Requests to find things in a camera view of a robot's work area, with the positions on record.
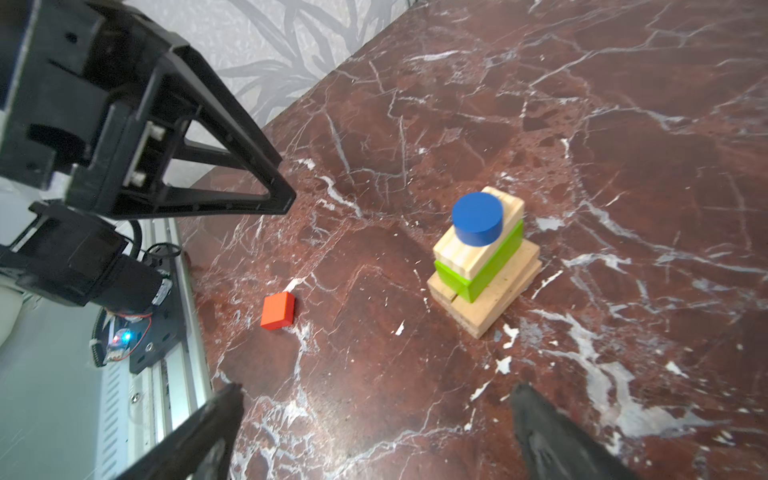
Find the red cube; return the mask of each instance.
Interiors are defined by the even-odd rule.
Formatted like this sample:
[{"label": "red cube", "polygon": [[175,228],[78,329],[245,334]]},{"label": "red cube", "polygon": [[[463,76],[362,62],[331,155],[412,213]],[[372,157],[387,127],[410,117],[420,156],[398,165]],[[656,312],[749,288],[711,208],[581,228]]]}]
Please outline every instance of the red cube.
[{"label": "red cube", "polygon": [[261,326],[268,330],[293,325],[293,304],[296,298],[289,292],[276,293],[264,299]]}]

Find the black cable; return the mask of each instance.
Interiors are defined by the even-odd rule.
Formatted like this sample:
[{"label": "black cable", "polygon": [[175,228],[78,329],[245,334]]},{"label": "black cable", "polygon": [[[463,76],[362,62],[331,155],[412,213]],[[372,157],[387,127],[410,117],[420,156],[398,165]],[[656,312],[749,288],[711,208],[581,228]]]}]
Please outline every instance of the black cable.
[{"label": "black cable", "polygon": [[175,243],[160,242],[147,248],[146,255],[157,259],[176,258],[181,255],[181,247]]},{"label": "black cable", "polygon": [[134,239],[131,241],[133,246],[131,247],[131,257],[138,259],[139,252],[141,251],[141,225],[137,220],[129,220],[131,228],[134,229]]}]

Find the stacked blocks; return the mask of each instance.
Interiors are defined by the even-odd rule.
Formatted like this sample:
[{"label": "stacked blocks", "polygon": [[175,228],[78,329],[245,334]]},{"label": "stacked blocks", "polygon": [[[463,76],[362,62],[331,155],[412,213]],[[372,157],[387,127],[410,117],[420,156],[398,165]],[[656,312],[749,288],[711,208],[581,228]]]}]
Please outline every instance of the stacked blocks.
[{"label": "stacked blocks", "polygon": [[429,290],[475,338],[541,271],[539,247],[523,238],[524,205],[492,187],[464,196],[454,207],[453,226],[433,249],[437,271]]}]

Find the bolt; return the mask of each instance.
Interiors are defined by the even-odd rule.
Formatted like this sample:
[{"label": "bolt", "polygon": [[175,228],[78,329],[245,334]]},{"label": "bolt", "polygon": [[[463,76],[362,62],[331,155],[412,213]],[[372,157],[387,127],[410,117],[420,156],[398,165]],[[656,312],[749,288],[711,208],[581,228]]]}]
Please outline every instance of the bolt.
[{"label": "bolt", "polygon": [[161,127],[160,125],[153,124],[152,122],[149,123],[149,136],[154,138],[157,141],[162,141],[163,137],[165,137],[165,128]]},{"label": "bolt", "polygon": [[131,174],[131,185],[143,187],[145,181],[147,181],[147,174],[143,171],[136,170]]}]

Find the blue cylinder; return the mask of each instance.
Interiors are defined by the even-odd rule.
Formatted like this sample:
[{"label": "blue cylinder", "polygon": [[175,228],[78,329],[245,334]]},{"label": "blue cylinder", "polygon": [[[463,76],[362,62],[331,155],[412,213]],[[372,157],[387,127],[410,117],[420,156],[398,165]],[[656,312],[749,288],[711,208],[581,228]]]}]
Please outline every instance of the blue cylinder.
[{"label": "blue cylinder", "polygon": [[452,219],[459,240],[472,247],[484,247],[502,234],[504,206],[485,192],[467,194],[453,206]]}]

